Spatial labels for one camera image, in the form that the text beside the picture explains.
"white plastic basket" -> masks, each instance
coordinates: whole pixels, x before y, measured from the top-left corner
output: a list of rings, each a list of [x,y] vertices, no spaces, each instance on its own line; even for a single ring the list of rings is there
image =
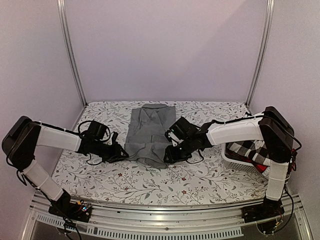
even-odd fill
[[[231,168],[249,173],[259,173],[255,166],[249,162],[230,159],[226,156],[226,144],[221,144],[221,154],[225,168]]]

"patterned mat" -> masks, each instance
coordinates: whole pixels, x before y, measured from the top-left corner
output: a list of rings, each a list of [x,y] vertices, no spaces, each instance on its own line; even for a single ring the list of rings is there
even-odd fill
[[[198,101],[114,101],[92,102],[79,123],[96,120],[119,133],[124,146],[131,118],[131,109],[146,103],[164,103],[176,107],[177,119],[185,117],[201,126],[212,119],[227,121],[241,118],[247,111],[238,102]],[[226,169],[220,146],[207,148],[204,161],[170,165],[155,169],[137,162],[121,161],[91,166],[88,156],[64,151],[52,174],[53,179],[72,196],[97,201],[139,205],[202,205],[234,203],[264,197],[268,182],[258,173]],[[197,153],[189,161],[197,162]],[[93,162],[101,159],[92,155]]]

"gray garment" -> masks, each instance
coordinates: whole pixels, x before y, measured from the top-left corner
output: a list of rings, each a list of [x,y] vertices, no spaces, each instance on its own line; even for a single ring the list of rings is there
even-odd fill
[[[166,169],[166,147],[171,145],[165,132],[176,121],[176,107],[165,104],[145,104],[132,110],[131,122],[124,144],[130,160],[157,169]]]

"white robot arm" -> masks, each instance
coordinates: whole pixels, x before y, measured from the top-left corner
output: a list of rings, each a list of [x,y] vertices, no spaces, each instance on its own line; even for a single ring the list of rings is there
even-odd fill
[[[264,112],[226,122],[213,120],[197,127],[185,118],[176,121],[165,136],[173,145],[166,149],[164,161],[175,163],[191,158],[196,150],[211,148],[225,143],[262,140],[265,142],[270,161],[268,186],[262,206],[243,209],[246,222],[275,217],[284,210],[281,196],[284,190],[289,165],[296,157],[293,149],[294,130],[272,106]]]
[[[74,211],[75,207],[79,209],[79,206],[70,202],[70,195],[42,168],[34,153],[37,146],[46,146],[84,155],[95,154],[102,158],[102,162],[109,163],[124,160],[129,156],[117,143],[116,132],[111,136],[107,126],[94,120],[87,122],[90,122],[87,130],[73,132],[22,116],[2,141],[7,163],[17,169],[17,174],[22,174],[22,182],[26,184],[23,181],[26,178],[50,200],[52,206],[49,213],[82,222],[89,221],[91,211],[86,207],[85,211]],[[108,136],[107,140],[103,140],[105,134]]]

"wire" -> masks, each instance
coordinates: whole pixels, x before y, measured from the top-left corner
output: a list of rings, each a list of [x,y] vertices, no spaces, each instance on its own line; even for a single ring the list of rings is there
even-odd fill
[[[202,156],[202,154],[201,154],[201,152],[200,152],[200,149],[198,149],[198,154],[199,154],[199,156],[200,156],[200,158],[201,158],[200,161],[189,162],[188,160],[186,160],[186,162],[187,162],[188,164],[198,164],[198,163],[201,163],[203,160],[205,160],[204,156]]]
[[[281,228],[278,228],[280,226],[280,224],[281,224],[281,220],[284,218],[284,216],[281,214],[281,212],[279,212],[280,219],[277,221],[275,226],[272,229],[270,229],[268,232],[266,232],[266,233],[262,232],[262,234],[265,235],[265,236],[273,235],[273,234],[281,231],[282,229],[284,229],[288,225],[288,223],[290,222],[290,220],[291,220],[291,218],[292,218],[292,216],[294,214],[295,203],[294,203],[294,199],[292,198],[292,196],[288,192],[287,185],[284,186],[284,191],[291,199],[292,209],[291,209],[290,216],[289,216],[288,220],[285,222],[285,224]]]
[[[21,177],[19,176],[19,173],[21,173],[19,170],[16,171],[16,176],[17,178],[20,180],[20,182],[23,183],[23,185],[27,186],[27,182],[26,182],[26,179],[25,179],[25,176],[23,173],[21,173]]]
[[[97,165],[102,164],[103,161],[98,162],[98,163],[89,163],[89,161],[90,161],[91,158],[92,158],[91,153],[89,153],[89,155],[90,155],[90,159],[88,159],[88,160],[86,161],[86,163],[87,163],[88,165],[90,165],[90,166],[97,166]]]
[[[82,237],[81,237],[81,234],[76,226],[76,224],[63,212],[61,211],[57,206],[56,206],[56,203],[54,201],[52,201],[41,189],[38,189],[44,196],[45,198],[51,203],[51,205],[56,209],[58,210],[58,212],[60,212],[63,217],[62,219],[64,220],[64,235],[70,239],[70,240],[73,240],[70,236],[68,236],[69,233],[67,233],[67,226],[69,228],[74,228],[75,231],[78,233],[78,237],[79,237],[79,240],[82,240]]]
[[[294,203],[294,199],[292,198],[292,196],[288,192],[287,185],[284,186],[284,191],[289,196],[289,198],[291,199],[292,209],[291,209],[290,216],[289,216],[288,220],[286,221],[286,223],[281,228],[276,229],[274,231],[274,233],[277,233],[277,232],[281,231],[282,229],[284,229],[288,225],[288,223],[290,222],[290,219],[292,218],[292,216],[294,214],[295,203]]]
[[[84,131],[80,131],[80,127],[81,127],[83,124],[92,123],[92,122],[93,122],[93,120],[87,120],[87,121],[81,122],[81,123],[78,125],[78,133],[79,133],[79,135],[82,135],[82,134],[84,133]],[[105,142],[109,141],[110,138],[111,138],[110,128],[109,128],[107,125],[105,125],[105,126],[106,126],[105,134],[106,134],[106,136],[107,136],[107,139],[105,139],[105,140],[100,140],[99,142],[101,142],[101,143],[105,143]]]
[[[6,164],[8,164],[9,166],[15,168],[15,166],[12,163],[9,162],[9,155],[11,154],[11,151],[12,151],[12,149],[10,150],[9,154],[6,156],[5,161],[6,161]]]
[[[232,124],[232,123],[240,122],[242,120],[257,119],[257,118],[263,118],[263,117],[264,117],[264,115],[248,116],[248,117],[236,118],[236,119],[229,120],[229,121],[218,121],[218,120],[214,119],[211,121],[211,123],[213,123],[213,124]]]
[[[70,134],[73,134],[73,135],[77,135],[77,136],[79,135],[77,132],[70,131],[70,130],[62,128],[62,127],[53,126],[53,125],[50,125],[48,123],[43,123],[41,121],[34,121],[33,123],[39,124],[40,126],[49,127],[51,129],[56,129],[56,130],[59,130],[59,131],[62,131],[62,132],[70,133]]]
[[[293,152],[297,152],[298,150],[300,150],[300,149],[302,148],[302,143],[301,143],[295,136],[293,136],[290,132],[288,132],[276,119],[274,119],[274,118],[272,118],[272,117],[270,117],[270,116],[264,116],[264,117],[273,120],[273,121],[275,122],[275,124],[276,124],[279,128],[281,128],[281,130],[283,130],[284,132],[286,132],[286,133],[299,145],[299,147],[296,148],[296,149],[294,149]]]
[[[79,134],[82,134],[82,133],[83,133],[83,132],[80,131],[80,127],[81,127],[83,124],[86,124],[86,123],[92,123],[92,120],[83,121],[83,122],[81,122],[81,123],[78,125],[78,133],[79,133]]]

